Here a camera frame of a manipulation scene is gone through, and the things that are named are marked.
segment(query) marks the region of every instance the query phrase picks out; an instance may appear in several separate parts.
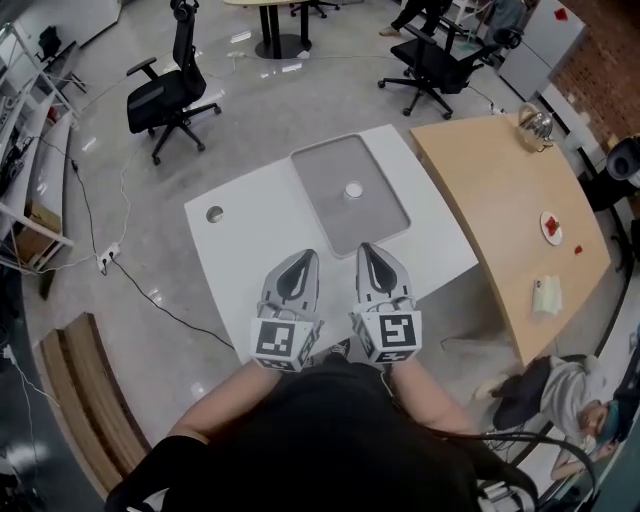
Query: sneaker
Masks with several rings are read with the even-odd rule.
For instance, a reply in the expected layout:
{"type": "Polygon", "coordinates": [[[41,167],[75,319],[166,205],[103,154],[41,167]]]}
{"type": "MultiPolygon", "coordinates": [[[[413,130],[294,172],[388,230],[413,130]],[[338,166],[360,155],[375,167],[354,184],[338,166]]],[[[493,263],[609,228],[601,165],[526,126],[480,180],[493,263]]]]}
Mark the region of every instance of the sneaker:
{"type": "Polygon", "coordinates": [[[400,31],[396,30],[391,25],[383,28],[380,32],[378,32],[378,34],[380,34],[383,37],[389,37],[389,36],[400,37],[400,31]]]}
{"type": "Polygon", "coordinates": [[[349,355],[349,349],[351,348],[351,340],[348,338],[340,343],[337,343],[333,347],[329,349],[329,353],[331,354],[340,354],[345,359],[349,355]]]}
{"type": "Polygon", "coordinates": [[[481,384],[478,389],[476,389],[473,397],[476,400],[485,400],[486,398],[489,398],[490,396],[492,396],[492,393],[494,391],[498,391],[500,389],[500,386],[502,386],[502,384],[504,384],[504,381],[508,378],[509,375],[501,373],[497,377],[487,380],[486,382],[481,384]]]}

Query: power strip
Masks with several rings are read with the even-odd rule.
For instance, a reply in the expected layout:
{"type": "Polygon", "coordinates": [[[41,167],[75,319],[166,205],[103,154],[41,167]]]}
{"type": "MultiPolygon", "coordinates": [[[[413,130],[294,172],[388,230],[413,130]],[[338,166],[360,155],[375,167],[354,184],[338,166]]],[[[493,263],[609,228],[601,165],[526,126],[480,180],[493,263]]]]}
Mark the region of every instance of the power strip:
{"type": "Polygon", "coordinates": [[[114,242],[105,252],[102,253],[102,256],[96,256],[96,261],[98,262],[98,269],[100,269],[100,272],[104,274],[109,263],[111,263],[113,261],[113,258],[118,256],[119,254],[120,246],[118,245],[118,243],[114,242]]]}

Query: paper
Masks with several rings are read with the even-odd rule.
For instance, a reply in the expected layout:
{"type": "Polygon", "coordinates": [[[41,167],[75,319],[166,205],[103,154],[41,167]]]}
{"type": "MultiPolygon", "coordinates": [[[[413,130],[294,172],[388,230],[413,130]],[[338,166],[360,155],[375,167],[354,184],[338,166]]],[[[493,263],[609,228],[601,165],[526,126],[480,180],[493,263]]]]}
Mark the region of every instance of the paper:
{"type": "Polygon", "coordinates": [[[554,316],[562,311],[562,289],[559,276],[544,276],[536,279],[531,310],[533,313],[548,313],[554,316]]]}

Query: gray jacket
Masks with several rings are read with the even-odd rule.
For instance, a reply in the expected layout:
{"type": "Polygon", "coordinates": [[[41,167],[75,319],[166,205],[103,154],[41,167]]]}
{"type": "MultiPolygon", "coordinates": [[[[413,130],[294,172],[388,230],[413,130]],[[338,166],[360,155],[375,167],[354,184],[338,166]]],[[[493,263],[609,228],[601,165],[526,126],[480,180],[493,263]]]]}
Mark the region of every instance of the gray jacket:
{"type": "Polygon", "coordinates": [[[578,414],[594,400],[598,400],[607,382],[604,370],[595,356],[587,356],[581,363],[567,363],[558,357],[549,358],[551,372],[540,400],[540,411],[576,444],[583,434],[578,414]]]}

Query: black office chair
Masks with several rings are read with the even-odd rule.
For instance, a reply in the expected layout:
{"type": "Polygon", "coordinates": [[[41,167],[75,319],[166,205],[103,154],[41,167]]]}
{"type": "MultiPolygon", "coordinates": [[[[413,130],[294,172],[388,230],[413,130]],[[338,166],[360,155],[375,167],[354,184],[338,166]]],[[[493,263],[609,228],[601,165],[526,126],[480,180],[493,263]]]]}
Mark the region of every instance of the black office chair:
{"type": "MultiPolygon", "coordinates": [[[[296,4],[289,4],[291,7],[291,16],[296,17],[296,13],[302,8],[302,4],[298,4],[297,7],[294,7],[296,4]]],[[[327,15],[322,10],[321,5],[326,5],[327,7],[333,7],[336,11],[340,10],[340,6],[338,4],[333,4],[331,2],[323,2],[321,0],[310,0],[309,7],[313,7],[320,14],[321,18],[326,18],[327,15]]]]}
{"type": "Polygon", "coordinates": [[[405,70],[404,76],[413,76],[413,79],[384,78],[378,82],[378,87],[383,89],[387,83],[391,83],[409,85],[418,89],[409,108],[402,110],[405,116],[411,115],[418,99],[426,92],[446,110],[442,117],[451,119],[453,110],[436,92],[436,89],[440,89],[442,94],[459,94],[469,85],[471,74],[483,66],[475,63],[478,59],[486,57],[500,48],[515,48],[522,41],[521,31],[499,29],[494,35],[494,44],[487,45],[462,60],[457,60],[447,50],[440,48],[424,32],[412,25],[405,25],[404,28],[417,39],[394,46],[391,48],[391,53],[409,66],[405,70]]]}
{"type": "Polygon", "coordinates": [[[207,88],[207,83],[196,65],[196,47],[193,46],[193,25],[198,7],[200,6],[197,1],[194,5],[189,5],[186,0],[171,0],[173,14],[178,21],[173,43],[173,60],[179,70],[158,76],[151,69],[151,64],[156,61],[156,58],[152,57],[127,71],[127,76],[144,71],[151,79],[127,98],[127,117],[131,133],[147,130],[149,135],[154,136],[155,128],[166,126],[151,153],[155,165],[160,163],[160,149],[176,128],[180,128],[197,144],[198,151],[204,151],[202,141],[188,128],[191,124],[190,118],[209,109],[213,109],[216,114],[222,112],[216,103],[184,110],[202,98],[207,88]]]}

